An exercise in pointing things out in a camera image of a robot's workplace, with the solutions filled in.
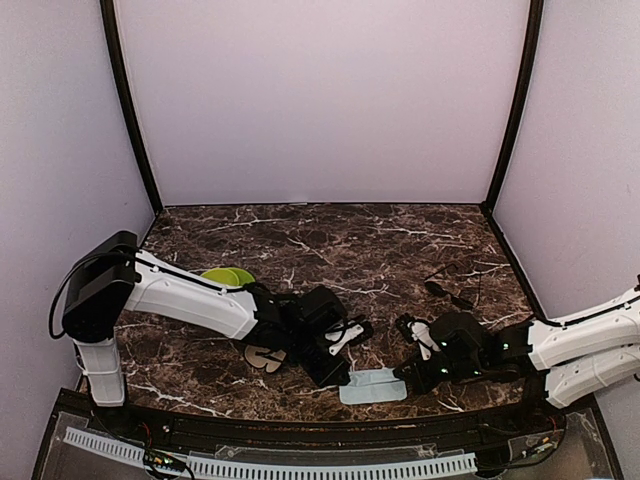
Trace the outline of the black quilted glasses case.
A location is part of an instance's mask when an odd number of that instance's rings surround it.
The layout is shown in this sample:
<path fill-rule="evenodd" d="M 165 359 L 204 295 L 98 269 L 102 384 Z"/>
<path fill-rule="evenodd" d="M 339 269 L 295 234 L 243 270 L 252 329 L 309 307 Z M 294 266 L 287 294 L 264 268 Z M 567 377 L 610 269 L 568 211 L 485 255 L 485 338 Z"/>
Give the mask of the black quilted glasses case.
<path fill-rule="evenodd" d="M 287 353 L 282 350 L 271 350 L 266 347 L 246 345 L 244 359 L 255 369 L 262 370 L 267 374 L 278 371 L 287 358 Z"/>

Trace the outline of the blue cleaning cloth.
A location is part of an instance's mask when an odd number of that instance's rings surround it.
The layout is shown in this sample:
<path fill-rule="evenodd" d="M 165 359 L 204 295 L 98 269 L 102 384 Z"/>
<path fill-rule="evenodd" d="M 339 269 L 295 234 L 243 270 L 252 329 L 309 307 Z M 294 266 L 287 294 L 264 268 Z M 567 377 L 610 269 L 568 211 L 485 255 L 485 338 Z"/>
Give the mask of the blue cleaning cloth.
<path fill-rule="evenodd" d="M 403 401 L 407 398 L 404 380 L 397 378 L 390 368 L 351 371 L 350 381 L 339 387 L 344 405 L 364 405 Z"/>

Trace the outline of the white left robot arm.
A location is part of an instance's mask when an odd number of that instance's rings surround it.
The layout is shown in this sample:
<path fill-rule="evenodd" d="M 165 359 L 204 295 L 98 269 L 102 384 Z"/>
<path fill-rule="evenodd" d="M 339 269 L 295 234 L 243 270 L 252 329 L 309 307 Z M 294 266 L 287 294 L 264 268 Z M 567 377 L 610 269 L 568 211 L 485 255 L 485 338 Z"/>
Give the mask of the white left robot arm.
<path fill-rule="evenodd" d="M 77 261 L 61 281 L 49 314 L 61 317 L 81 359 L 101 417 L 120 436 L 141 427 L 127 390 L 115 340 L 122 311 L 146 312 L 213 330 L 268 351 L 283 352 L 319 387 L 349 383 L 343 346 L 363 334 L 338 297 L 318 286 L 305 295 L 276 294 L 250 281 L 231 286 L 163 262 L 119 231 Z"/>

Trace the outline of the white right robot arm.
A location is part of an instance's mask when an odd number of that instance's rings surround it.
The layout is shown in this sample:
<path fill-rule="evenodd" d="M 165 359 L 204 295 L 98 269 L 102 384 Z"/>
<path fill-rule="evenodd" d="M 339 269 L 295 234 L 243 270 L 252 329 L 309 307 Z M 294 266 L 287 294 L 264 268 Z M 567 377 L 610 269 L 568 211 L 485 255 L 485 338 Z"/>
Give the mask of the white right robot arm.
<path fill-rule="evenodd" d="M 525 382 L 522 403 L 510 413 L 521 434 L 582 397 L 639 372 L 639 290 L 555 319 L 531 317 L 496 332 L 468 312 L 432 322 L 402 315 L 396 326 L 417 353 L 393 374 L 415 394 L 443 382 Z"/>

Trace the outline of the green bowl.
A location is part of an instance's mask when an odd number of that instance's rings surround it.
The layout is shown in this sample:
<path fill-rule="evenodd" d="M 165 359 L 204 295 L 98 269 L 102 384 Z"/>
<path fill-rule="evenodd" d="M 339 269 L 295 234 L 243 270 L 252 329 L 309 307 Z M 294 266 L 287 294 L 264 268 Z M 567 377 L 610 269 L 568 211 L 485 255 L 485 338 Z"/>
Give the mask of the green bowl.
<path fill-rule="evenodd" d="M 250 272 L 237 267 L 213 268 L 203 272 L 201 277 L 229 287 L 242 287 L 256 281 Z"/>

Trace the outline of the black corner frame post left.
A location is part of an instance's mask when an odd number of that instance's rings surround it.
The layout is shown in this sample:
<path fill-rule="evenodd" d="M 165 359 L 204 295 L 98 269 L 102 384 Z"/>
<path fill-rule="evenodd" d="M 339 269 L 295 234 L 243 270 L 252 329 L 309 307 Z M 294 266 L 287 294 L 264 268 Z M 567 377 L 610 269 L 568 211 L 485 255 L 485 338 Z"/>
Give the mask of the black corner frame post left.
<path fill-rule="evenodd" d="M 144 145 L 142 131 L 136 114 L 119 35 L 116 5 L 112 0 L 100 0 L 99 5 L 112 75 L 125 127 L 147 199 L 149 200 L 154 215 L 157 216 L 164 210 L 164 205 L 152 172 L 151 163 Z"/>

